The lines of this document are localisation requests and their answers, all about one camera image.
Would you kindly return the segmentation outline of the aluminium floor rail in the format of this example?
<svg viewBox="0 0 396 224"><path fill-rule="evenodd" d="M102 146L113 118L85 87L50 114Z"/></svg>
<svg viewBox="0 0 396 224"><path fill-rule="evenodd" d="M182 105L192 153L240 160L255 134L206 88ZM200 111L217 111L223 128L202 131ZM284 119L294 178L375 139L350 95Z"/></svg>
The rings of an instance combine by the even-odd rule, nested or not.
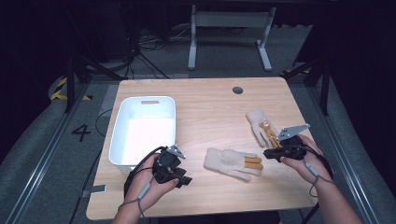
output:
<svg viewBox="0 0 396 224"><path fill-rule="evenodd" d="M353 168L350 160L347 158L347 154L336 134L336 131L331 123L328 116L324 115L320 105L320 98L317 91L314 88L306 88L308 95L315 104L315 109L319 113L320 120L324 126L324 130L332 143L333 154L339 164L340 170L346 180L348 188L353 195L354 201L359 208L362 215L362 219L366 224L378 224L378 218L373 209L371 203L369 202L367 195L362 187L361 180L358 177L357 172Z"/></svg>
<svg viewBox="0 0 396 224"><path fill-rule="evenodd" d="M89 88L88 84L81 84L77 90L75 91L75 100L67 112L62 113L61 120L56 126L56 130L54 131L49 143L46 146L38 164L36 165L33 172L30 174L29 179L21 192L19 199L16 201L13 209L8 215L5 224L19 224L25 211L27 210L30 202L32 201L35 193L40 186L42 179L44 178L46 172L50 167L50 163L56 154L61 138L64 135L65 129L67 125L70 123L71 118L75 111L77 110L78 104L80 103L83 95L86 93Z"/></svg>

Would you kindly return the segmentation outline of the grey metal bracket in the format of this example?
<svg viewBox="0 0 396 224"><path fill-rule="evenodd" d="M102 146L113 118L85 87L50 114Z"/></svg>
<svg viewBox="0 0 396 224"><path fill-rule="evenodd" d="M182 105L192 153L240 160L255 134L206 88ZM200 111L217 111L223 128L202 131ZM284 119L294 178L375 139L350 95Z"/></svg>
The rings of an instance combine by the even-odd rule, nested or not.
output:
<svg viewBox="0 0 396 224"><path fill-rule="evenodd" d="M82 197L90 197L92 194L106 192L106 185L92 186L90 189L84 189L82 191Z"/></svg>

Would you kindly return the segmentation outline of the white plastic bin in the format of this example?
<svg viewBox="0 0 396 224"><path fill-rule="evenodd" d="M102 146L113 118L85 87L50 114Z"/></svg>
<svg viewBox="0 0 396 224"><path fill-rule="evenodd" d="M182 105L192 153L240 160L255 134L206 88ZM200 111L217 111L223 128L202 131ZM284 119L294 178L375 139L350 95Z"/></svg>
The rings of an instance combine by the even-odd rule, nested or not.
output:
<svg viewBox="0 0 396 224"><path fill-rule="evenodd" d="M120 104L108 158L129 174L153 149L176 142L176 103L169 96L129 97Z"/></svg>

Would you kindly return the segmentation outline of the white metal desk frame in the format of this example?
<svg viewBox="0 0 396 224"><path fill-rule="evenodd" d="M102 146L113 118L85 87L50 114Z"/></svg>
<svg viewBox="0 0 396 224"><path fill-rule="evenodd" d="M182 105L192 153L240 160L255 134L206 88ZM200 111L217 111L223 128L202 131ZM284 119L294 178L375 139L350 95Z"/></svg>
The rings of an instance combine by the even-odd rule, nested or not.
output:
<svg viewBox="0 0 396 224"><path fill-rule="evenodd" d="M191 7L191 44L188 59L188 69L194 70L197 53L197 27L241 27L261 28L262 38L256 41L256 47L260 53L265 71L273 69L267 51L266 42L275 18L276 8L271 7L266 12L220 12L220 11L198 11L197 6Z"/></svg>

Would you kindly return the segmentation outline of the person's left hand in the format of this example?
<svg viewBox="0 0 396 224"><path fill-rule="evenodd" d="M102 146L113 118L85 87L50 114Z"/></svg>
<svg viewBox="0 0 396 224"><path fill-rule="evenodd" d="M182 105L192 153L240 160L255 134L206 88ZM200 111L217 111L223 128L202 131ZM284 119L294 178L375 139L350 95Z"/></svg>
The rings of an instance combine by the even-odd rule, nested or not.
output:
<svg viewBox="0 0 396 224"><path fill-rule="evenodd" d="M157 157L157 154L150 156L139 168L125 196L125 205L137 203L140 211L145 212L158 202L163 195L176 187L177 179L160 184L153 177L152 165Z"/></svg>

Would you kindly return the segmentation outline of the yellow black hazard tape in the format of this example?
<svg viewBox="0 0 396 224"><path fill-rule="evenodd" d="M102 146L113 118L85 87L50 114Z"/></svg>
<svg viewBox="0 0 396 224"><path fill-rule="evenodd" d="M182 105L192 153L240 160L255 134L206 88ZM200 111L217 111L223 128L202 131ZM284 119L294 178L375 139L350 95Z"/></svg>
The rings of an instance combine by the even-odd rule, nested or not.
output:
<svg viewBox="0 0 396 224"><path fill-rule="evenodd" d="M61 80L59 81L57 87L55 88L53 94L51 95L50 99L51 100L67 100L67 95L61 94L61 91L66 84L67 77L62 77ZM90 101L92 100L93 97L91 95L84 95L82 97L82 100L84 101Z"/></svg>

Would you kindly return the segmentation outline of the beige glove with face print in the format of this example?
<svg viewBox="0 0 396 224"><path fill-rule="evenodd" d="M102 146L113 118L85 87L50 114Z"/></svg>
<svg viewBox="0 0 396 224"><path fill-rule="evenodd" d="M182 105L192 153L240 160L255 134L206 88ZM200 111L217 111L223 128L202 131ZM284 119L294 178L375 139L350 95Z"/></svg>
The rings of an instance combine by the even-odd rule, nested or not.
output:
<svg viewBox="0 0 396 224"><path fill-rule="evenodd" d="M280 147L276 129L261 109L247 112L246 117L261 147Z"/></svg>

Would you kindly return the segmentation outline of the beige glove with orange fingers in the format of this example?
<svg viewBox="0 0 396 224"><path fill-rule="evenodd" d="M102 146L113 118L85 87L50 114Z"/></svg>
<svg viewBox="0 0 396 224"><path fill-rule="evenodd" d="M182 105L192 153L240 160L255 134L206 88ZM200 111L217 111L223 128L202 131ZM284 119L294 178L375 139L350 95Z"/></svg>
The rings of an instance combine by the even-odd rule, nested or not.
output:
<svg viewBox="0 0 396 224"><path fill-rule="evenodd" d="M204 167L244 181L250 181L253 175L260 176L263 169L262 159L255 153L215 148L207 150Z"/></svg>

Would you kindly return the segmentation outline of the person's right hand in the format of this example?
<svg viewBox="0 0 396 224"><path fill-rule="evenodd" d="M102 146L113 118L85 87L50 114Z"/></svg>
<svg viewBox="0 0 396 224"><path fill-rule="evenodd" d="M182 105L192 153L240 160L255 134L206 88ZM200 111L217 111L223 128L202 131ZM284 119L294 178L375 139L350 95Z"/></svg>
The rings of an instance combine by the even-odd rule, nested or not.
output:
<svg viewBox="0 0 396 224"><path fill-rule="evenodd" d="M319 160L318 155L322 156L322 151L307 136L299 134L304 146L313 150L308 152L300 161L282 157L281 162L295 169L297 173L316 189L322 183L332 183L332 178L323 163Z"/></svg>

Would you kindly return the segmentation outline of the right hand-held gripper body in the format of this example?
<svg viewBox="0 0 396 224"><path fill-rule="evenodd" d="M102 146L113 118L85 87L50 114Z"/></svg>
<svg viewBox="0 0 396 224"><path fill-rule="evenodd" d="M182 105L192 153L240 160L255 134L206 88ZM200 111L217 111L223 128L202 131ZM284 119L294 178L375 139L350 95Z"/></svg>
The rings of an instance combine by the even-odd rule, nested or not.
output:
<svg viewBox="0 0 396 224"><path fill-rule="evenodd" d="M277 137L281 147L276 149L276 160L280 161L281 157L287 157L294 160L301 160L306 155L303 149L303 143L298 136L304 130L310 128L309 124L283 128Z"/></svg>

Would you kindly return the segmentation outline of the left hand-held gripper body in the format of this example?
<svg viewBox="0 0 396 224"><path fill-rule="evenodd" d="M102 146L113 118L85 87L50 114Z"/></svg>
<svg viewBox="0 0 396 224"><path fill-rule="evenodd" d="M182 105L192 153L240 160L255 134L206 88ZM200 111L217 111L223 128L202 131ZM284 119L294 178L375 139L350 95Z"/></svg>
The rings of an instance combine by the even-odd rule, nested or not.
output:
<svg viewBox="0 0 396 224"><path fill-rule="evenodd" d="M186 159L186 156L176 146L159 147L160 155L155 159L153 164L153 176L160 184L166 183L172 179L178 179L182 176L175 174L176 168L181 164L179 159Z"/></svg>

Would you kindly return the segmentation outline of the black metal stand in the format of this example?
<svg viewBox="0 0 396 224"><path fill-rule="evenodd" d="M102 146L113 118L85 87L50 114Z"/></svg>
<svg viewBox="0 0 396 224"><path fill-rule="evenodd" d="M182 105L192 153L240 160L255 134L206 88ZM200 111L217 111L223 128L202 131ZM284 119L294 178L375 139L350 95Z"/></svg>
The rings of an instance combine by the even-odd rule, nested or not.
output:
<svg viewBox="0 0 396 224"><path fill-rule="evenodd" d="M102 66L98 62L95 62L92 59L85 58L81 55L71 56L69 58L66 71L67 104L65 113L68 113L74 107L74 104L77 100L77 95L75 91L75 78L77 78L81 84L89 84L92 80L91 72L89 71L88 66L92 67L100 74L104 74L110 79L126 80L126 77L121 77L117 75L112 70L105 68L104 66Z"/></svg>
<svg viewBox="0 0 396 224"><path fill-rule="evenodd" d="M306 87L315 87L318 82L321 81L319 106L323 114L328 116L328 96L331 78L329 63L326 60L316 59L312 62L304 63L290 71L284 70L279 75L285 80L288 80L304 72L306 72L306 77L304 79L304 85Z"/></svg>

